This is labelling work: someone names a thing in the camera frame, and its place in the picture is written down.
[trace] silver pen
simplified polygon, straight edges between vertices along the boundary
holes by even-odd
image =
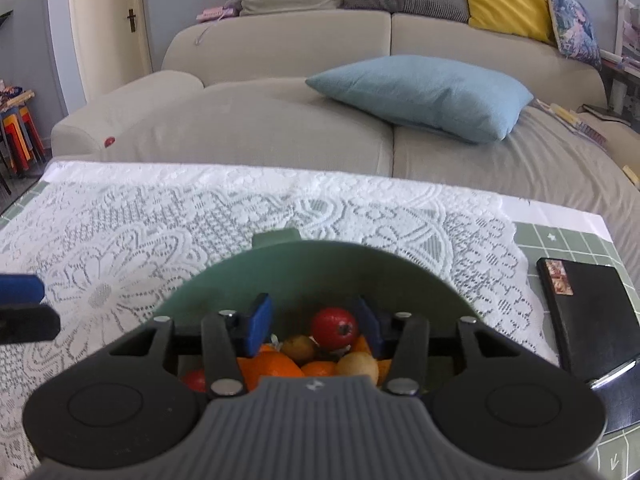
[[[613,368],[612,371],[603,375],[599,379],[594,379],[589,381],[587,384],[592,390],[604,386],[605,384],[609,384],[611,381],[616,380],[620,375],[626,374],[629,370],[631,370],[634,366],[636,366],[637,357],[627,361],[626,363],[621,364],[620,366]]]

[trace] white lace tablecloth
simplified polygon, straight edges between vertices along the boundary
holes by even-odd
[[[270,229],[403,256],[453,286],[488,325],[556,361],[498,194],[237,166],[59,162],[44,180],[0,230],[0,272],[40,276],[62,330],[53,343],[0,347],[0,478],[21,478],[37,464],[20,423],[33,389]]]

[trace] light blue pillow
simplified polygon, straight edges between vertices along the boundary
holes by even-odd
[[[533,99],[501,72],[423,56],[369,59],[319,73],[306,84],[390,123],[439,128],[475,143],[504,139]]]

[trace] green bowl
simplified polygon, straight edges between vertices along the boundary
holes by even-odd
[[[301,240],[295,229],[254,236],[254,248],[209,267],[165,301],[156,316],[178,326],[199,324],[212,311],[247,311],[256,296],[273,300],[272,332],[280,340],[308,334],[323,306],[358,296],[390,312],[426,316],[432,328],[451,329],[469,304],[434,274],[411,262],[363,245]]]

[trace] black notebook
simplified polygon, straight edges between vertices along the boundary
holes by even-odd
[[[564,370],[593,381],[640,357],[640,326],[614,267],[541,258],[538,272]],[[594,391],[607,433],[640,420],[640,363]]]

